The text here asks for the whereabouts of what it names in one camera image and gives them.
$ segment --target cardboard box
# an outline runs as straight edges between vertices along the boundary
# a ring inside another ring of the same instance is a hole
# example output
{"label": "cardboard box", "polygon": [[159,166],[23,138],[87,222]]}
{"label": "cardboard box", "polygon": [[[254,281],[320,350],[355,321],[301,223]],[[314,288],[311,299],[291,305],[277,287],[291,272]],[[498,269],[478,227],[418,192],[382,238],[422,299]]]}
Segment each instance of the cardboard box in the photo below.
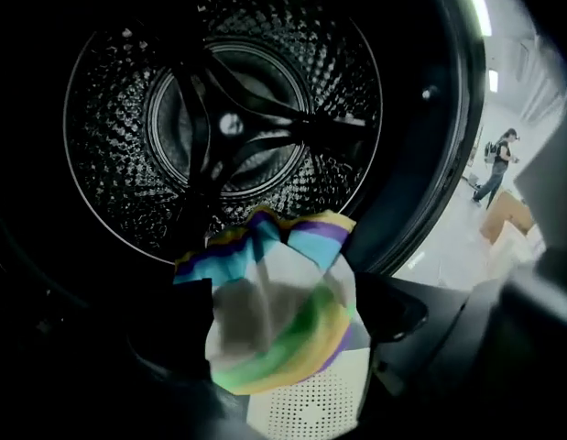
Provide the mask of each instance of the cardboard box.
{"label": "cardboard box", "polygon": [[504,222],[508,220],[523,235],[533,227],[533,218],[528,207],[513,197],[510,192],[500,192],[491,204],[481,235],[494,244],[501,234]]}

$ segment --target floor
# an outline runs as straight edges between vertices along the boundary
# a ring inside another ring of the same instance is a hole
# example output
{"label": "floor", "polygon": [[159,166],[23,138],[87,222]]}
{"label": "floor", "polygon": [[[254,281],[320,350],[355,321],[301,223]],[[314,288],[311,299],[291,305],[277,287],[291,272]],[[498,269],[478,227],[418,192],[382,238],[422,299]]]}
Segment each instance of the floor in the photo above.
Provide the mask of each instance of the floor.
{"label": "floor", "polygon": [[487,200],[475,205],[473,192],[465,180],[460,181],[436,226],[395,277],[466,291],[487,279],[491,245],[479,232]]}

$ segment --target striped fabric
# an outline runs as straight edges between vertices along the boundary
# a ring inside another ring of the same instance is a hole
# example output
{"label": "striped fabric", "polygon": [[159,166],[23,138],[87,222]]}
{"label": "striped fabric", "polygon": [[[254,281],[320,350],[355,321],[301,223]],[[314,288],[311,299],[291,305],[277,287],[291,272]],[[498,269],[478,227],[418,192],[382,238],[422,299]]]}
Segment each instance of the striped fabric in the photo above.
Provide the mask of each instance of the striped fabric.
{"label": "striped fabric", "polygon": [[286,221],[259,208],[176,261],[174,283],[213,282],[205,355],[216,384],[255,394],[330,366],[356,306],[354,274],[340,254],[353,227],[332,212]]}

